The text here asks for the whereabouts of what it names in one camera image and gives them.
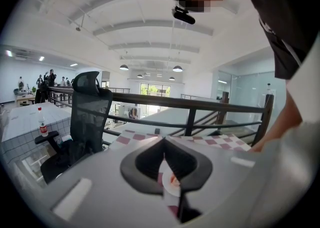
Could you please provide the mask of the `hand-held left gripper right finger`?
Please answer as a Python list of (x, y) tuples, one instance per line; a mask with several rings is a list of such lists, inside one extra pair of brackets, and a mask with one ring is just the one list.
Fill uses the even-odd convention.
[(166, 227), (252, 227), (257, 157), (167, 137), (165, 159), (180, 184), (178, 216), (167, 210)]

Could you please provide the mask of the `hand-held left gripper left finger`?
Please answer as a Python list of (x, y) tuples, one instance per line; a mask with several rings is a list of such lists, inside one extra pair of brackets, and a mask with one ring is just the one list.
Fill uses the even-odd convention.
[(44, 209), (65, 227), (177, 227), (158, 170), (162, 138), (94, 154), (41, 193)]

